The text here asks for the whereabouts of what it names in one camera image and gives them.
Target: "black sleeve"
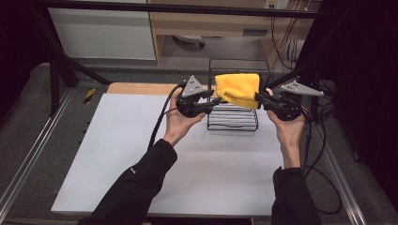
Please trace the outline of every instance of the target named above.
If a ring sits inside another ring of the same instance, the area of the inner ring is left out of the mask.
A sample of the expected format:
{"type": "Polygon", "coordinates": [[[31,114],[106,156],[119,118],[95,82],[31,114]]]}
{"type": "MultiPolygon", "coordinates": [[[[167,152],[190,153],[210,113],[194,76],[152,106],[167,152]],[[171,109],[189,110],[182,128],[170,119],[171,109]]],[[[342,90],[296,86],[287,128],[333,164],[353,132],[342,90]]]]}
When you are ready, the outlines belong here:
{"type": "Polygon", "coordinates": [[[172,145],[160,139],[137,164],[119,176],[93,214],[80,220],[78,225],[142,224],[176,158],[172,145]]]}
{"type": "Polygon", "coordinates": [[[301,168],[282,170],[273,175],[275,202],[272,224],[321,224],[301,168]]]}

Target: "yellow sponge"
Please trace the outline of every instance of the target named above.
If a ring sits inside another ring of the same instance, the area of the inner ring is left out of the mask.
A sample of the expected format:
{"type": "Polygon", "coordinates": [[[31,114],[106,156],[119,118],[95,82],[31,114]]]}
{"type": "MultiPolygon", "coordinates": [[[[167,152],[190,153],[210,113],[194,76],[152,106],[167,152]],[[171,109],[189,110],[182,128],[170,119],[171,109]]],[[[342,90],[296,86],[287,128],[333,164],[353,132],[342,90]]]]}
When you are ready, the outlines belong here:
{"type": "Polygon", "coordinates": [[[259,92],[260,76],[256,73],[223,74],[216,76],[217,95],[231,104],[257,109],[254,95],[259,92]]]}

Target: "white tabletop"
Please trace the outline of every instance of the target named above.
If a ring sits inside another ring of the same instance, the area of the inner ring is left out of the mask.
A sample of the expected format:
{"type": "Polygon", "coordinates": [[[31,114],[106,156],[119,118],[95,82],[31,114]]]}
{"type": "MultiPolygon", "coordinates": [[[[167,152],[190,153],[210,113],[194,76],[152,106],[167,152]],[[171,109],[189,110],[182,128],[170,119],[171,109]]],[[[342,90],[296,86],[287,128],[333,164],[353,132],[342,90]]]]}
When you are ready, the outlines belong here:
{"type": "MultiPolygon", "coordinates": [[[[165,96],[104,94],[52,211],[94,211],[106,191],[145,153],[165,96]]],[[[259,129],[209,131],[207,119],[176,145],[178,160],[166,174],[150,216],[269,216],[272,175],[283,159],[276,130],[263,110],[259,129]]],[[[162,138],[165,118],[157,139],[162,138]]]]}

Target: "wire rack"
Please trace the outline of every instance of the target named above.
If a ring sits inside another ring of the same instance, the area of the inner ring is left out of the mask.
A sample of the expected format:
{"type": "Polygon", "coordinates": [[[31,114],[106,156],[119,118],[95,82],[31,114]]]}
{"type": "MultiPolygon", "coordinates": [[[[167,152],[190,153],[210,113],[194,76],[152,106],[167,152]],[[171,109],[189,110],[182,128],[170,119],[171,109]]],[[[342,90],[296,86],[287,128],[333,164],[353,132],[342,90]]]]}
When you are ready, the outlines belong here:
{"type": "MultiPolygon", "coordinates": [[[[269,75],[270,71],[266,60],[210,58],[208,63],[208,88],[215,85],[217,75],[229,73],[269,75]]],[[[222,103],[215,106],[213,111],[207,115],[207,129],[256,131],[258,129],[256,110],[222,103]]]]}

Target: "person's left hand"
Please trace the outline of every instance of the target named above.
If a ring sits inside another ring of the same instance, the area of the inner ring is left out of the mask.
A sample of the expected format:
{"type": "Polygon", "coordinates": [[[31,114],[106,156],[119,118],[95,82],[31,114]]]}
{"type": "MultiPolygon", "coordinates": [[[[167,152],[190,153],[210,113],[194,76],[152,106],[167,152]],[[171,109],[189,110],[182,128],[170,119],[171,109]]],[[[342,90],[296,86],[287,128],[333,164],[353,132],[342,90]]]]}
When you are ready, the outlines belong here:
{"type": "Polygon", "coordinates": [[[176,109],[176,98],[178,97],[181,91],[175,91],[170,99],[170,107],[169,110],[172,110],[166,114],[167,125],[166,125],[166,133],[164,134],[163,139],[170,143],[172,146],[175,146],[190,130],[190,128],[200,122],[204,117],[205,113],[200,113],[193,118],[188,118],[182,115],[176,109]]]}

